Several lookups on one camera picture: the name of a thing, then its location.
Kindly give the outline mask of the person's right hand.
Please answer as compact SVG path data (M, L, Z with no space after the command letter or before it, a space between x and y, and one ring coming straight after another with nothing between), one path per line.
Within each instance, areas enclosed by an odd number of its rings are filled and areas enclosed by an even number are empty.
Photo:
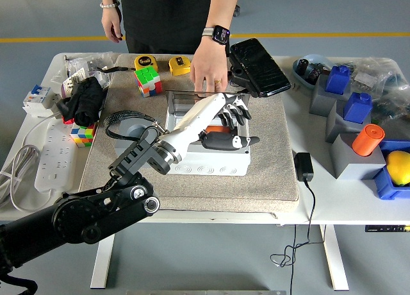
M106 38L114 43L122 40L123 34L120 27L121 13L118 7L102 9L102 27Z

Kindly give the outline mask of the person's left hand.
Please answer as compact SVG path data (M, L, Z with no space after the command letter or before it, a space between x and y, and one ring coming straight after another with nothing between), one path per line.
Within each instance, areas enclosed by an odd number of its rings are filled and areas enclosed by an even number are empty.
M196 92L224 92L227 88L225 46L202 37L191 62L190 79Z

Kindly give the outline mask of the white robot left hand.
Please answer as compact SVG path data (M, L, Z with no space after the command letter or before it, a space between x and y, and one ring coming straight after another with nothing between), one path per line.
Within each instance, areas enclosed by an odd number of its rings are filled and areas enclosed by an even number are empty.
M251 119L248 108L239 95L213 94L196 102L174 130L161 136L159 147L168 151L178 163L185 158L188 146L198 140L206 149L222 151L236 151L260 141L259 137L244 137L233 133L206 133L205 129L216 116L220 117L222 126L231 130L234 129L232 116L235 116L236 122L242 126L245 119Z

